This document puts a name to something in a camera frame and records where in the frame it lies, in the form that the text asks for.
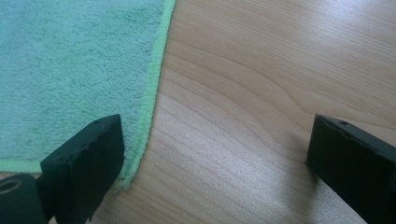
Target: wood grain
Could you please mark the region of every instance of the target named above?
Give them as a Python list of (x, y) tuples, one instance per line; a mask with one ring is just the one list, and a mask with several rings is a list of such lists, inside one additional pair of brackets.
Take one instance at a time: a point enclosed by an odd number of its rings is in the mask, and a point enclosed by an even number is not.
[(364, 223), (305, 155), (317, 113), (395, 146), (395, 71), (395, 1), (177, 1), (146, 153), (93, 223)]

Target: wooden surface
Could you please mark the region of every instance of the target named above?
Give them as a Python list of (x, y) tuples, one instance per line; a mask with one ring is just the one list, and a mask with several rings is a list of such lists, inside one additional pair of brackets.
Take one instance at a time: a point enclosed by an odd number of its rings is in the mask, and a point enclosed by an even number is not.
[(148, 147), (93, 223), (364, 223), (304, 165), (315, 114), (396, 146), (396, 2), (178, 0)]

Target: fabric texture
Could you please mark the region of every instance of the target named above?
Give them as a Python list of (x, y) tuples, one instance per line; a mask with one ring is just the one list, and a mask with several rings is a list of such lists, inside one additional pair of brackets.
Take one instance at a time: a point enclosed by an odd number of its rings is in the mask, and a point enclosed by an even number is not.
[(121, 114), (128, 188), (149, 137), (175, 0), (0, 2), (0, 171), (39, 163)]

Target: green towel border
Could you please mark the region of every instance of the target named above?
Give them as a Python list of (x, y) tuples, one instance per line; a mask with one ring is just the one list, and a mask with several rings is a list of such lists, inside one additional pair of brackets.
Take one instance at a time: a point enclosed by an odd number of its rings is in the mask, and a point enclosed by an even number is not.
[(137, 151), (137, 156), (127, 165), (124, 166), (120, 172), (121, 185), (124, 189), (128, 189), (131, 181), (136, 174), (139, 162), (142, 159), (143, 153), (146, 149), (146, 144), (149, 140), (149, 129), (151, 127), (152, 115), (155, 106), (155, 99), (157, 96), (158, 83), (161, 73), (161, 65), (163, 63), (163, 54), (166, 45), (166, 38), (168, 36), (169, 25), (172, 17), (172, 12), (176, 0), (165, 0), (163, 6), (163, 14), (161, 23), (157, 31), (157, 39), (154, 43), (154, 48), (151, 52), (152, 58), (148, 70), (148, 79), (146, 89), (143, 95), (143, 104), (138, 113), (139, 119), (137, 127), (139, 130), (145, 130), (142, 134), (137, 134), (134, 137), (132, 151)]

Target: towel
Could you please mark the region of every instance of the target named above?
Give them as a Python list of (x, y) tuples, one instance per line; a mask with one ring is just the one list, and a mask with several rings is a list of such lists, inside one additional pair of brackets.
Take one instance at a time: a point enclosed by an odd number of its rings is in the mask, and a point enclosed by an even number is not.
[(0, 2), (0, 171), (39, 163), (121, 114), (128, 188), (149, 137), (175, 0)]

